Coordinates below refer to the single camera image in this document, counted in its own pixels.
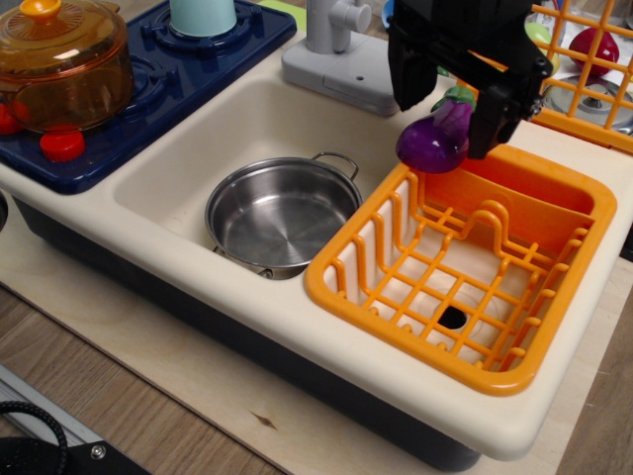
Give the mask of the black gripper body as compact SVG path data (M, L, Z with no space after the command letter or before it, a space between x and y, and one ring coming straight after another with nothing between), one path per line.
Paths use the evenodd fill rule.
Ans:
M538 94L553 66L525 32L531 9L530 1L397 1L390 26L427 32L437 67L478 90Z

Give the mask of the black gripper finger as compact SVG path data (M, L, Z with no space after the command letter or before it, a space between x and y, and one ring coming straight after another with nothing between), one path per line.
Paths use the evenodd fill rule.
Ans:
M424 100L436 86L437 64L429 54L432 36L403 26L388 29L388 62L394 98L402 111Z
M469 126L468 157L485 158L493 148L509 141L521 121L529 121L538 112L539 94L525 95L501 84L480 90Z

